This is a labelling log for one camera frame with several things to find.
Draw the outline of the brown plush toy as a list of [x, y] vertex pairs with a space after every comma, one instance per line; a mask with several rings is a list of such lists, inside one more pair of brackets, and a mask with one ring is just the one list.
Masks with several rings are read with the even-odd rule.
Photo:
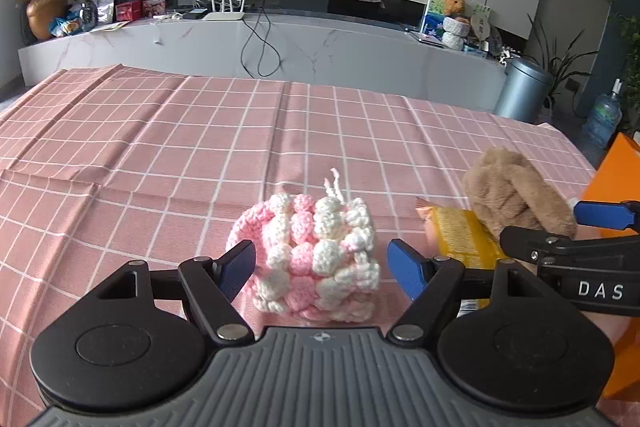
[[507, 227], [576, 236], [573, 210], [522, 154], [491, 147], [463, 176], [471, 209], [498, 237]]

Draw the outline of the yellow snack packet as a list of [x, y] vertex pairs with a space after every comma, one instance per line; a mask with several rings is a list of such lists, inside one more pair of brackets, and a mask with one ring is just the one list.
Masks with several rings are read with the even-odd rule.
[[497, 239], [471, 210], [449, 208], [416, 200], [416, 213], [423, 221], [427, 254], [454, 258], [466, 269], [492, 270], [506, 257]]

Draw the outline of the pink white crochet pouch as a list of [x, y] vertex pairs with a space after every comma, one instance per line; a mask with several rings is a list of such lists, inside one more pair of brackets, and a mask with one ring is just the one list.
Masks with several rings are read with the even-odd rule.
[[310, 323], [372, 317], [381, 280], [374, 223], [366, 202], [346, 198], [340, 172], [331, 172], [322, 197], [274, 193], [233, 223], [227, 246], [247, 239], [255, 247], [243, 293], [258, 312]]

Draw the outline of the orange cardboard box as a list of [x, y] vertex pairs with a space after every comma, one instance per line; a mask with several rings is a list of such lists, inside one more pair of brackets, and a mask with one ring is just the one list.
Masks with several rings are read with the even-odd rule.
[[[639, 199], [639, 144], [627, 135], [616, 135], [601, 166], [582, 194], [586, 202], [637, 202]], [[639, 246], [626, 245], [603, 264], [623, 272], [605, 282], [608, 303], [626, 308], [639, 306], [639, 281], [630, 274], [639, 271]], [[605, 399], [639, 400], [639, 319], [620, 314], [591, 315], [606, 332], [615, 352], [614, 369], [603, 392]]]

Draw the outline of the blue water jug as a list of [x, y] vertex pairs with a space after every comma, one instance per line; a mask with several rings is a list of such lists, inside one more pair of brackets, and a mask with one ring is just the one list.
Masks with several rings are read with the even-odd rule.
[[623, 80], [617, 78], [609, 94], [601, 94], [594, 102], [592, 109], [582, 126], [582, 133], [590, 143], [604, 150], [622, 120], [620, 91]]

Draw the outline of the grey metal trash bin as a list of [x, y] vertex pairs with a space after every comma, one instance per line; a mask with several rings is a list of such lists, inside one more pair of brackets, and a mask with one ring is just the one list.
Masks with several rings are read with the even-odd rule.
[[552, 87], [552, 76], [525, 58], [512, 58], [506, 65], [506, 82], [494, 114], [504, 118], [534, 122]]

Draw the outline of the potted green floor plant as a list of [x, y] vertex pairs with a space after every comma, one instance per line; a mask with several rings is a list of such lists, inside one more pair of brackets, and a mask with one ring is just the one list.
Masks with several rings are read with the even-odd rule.
[[577, 52], [576, 44], [582, 38], [584, 30], [570, 40], [570, 43], [561, 50], [558, 45], [558, 39], [550, 39], [544, 25], [541, 22], [535, 22], [533, 17], [527, 15], [530, 23], [530, 36], [533, 38], [533, 51], [526, 52], [525, 57], [540, 67], [551, 77], [551, 87], [544, 99], [544, 109], [552, 109], [555, 106], [555, 93], [561, 87], [563, 82], [574, 77], [589, 77], [590, 72], [576, 68], [576, 63], [586, 57], [596, 56], [599, 51]]

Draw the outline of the pink checked tablecloth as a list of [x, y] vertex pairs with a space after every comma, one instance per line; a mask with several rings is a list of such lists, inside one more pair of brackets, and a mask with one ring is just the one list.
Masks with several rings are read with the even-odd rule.
[[[558, 130], [399, 95], [180, 76], [114, 65], [62, 69], [1, 116], [1, 421], [6, 426], [634, 426], [636, 403], [518, 416], [471, 399], [434, 355], [396, 346], [411, 300], [388, 269], [402, 239], [425, 257], [418, 198], [471, 210], [465, 171], [491, 147], [525, 156], [570, 205], [593, 171]], [[129, 261], [218, 259], [248, 208], [324, 195], [335, 168], [362, 198], [381, 267], [363, 323], [310, 323], [233, 301], [254, 343], [222, 348], [178, 395], [130, 413], [42, 401], [30, 351], [51, 323]]]

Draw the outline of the small brown teddy bear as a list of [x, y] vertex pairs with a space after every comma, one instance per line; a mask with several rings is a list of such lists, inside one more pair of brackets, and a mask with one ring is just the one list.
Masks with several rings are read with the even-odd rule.
[[470, 21], [464, 16], [464, 0], [444, 0], [442, 2], [442, 44], [448, 49], [462, 51], [465, 39], [470, 33]]

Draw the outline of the white marble TV console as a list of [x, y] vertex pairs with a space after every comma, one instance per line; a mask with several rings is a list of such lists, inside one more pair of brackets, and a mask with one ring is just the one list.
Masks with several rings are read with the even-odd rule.
[[483, 112], [494, 110], [506, 80], [496, 62], [428, 46], [401, 29], [281, 14], [231, 22], [138, 20], [26, 46], [18, 56], [29, 86], [63, 68], [122, 64], [326, 84]]

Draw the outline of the white wifi router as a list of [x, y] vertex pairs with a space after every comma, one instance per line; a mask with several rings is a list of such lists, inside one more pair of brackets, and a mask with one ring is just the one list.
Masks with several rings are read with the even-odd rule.
[[242, 20], [245, 15], [246, 0], [219, 0], [218, 6], [212, 2], [212, 9], [204, 20]]

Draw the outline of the gold acorn vase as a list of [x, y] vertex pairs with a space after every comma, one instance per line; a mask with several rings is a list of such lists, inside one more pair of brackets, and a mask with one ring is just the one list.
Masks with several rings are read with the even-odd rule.
[[65, 14], [66, 0], [30, 0], [26, 8], [29, 28], [38, 40], [51, 37], [49, 25]]

